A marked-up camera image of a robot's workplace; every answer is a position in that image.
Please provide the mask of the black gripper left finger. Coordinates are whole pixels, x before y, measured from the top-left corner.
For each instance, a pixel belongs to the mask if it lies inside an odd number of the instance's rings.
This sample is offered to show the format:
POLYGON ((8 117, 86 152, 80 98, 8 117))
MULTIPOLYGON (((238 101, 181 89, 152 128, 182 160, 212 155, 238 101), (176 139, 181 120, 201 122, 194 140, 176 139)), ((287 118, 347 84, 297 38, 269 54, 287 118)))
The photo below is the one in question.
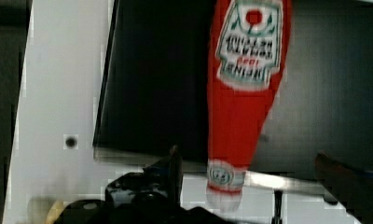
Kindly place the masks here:
POLYGON ((170 213, 180 205, 183 159, 178 146, 142 172, 130 172, 108 184, 104 191, 113 209, 131 209, 144 215, 170 213))

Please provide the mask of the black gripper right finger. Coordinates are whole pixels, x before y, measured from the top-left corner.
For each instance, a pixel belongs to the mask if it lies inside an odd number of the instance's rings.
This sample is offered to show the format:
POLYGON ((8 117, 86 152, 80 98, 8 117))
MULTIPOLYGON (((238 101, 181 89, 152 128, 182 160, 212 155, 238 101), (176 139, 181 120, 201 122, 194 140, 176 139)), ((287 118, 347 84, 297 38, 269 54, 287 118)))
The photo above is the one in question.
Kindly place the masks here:
POLYGON ((373 224, 373 173, 336 161, 324 153, 315 160, 317 180, 361 224, 373 224))

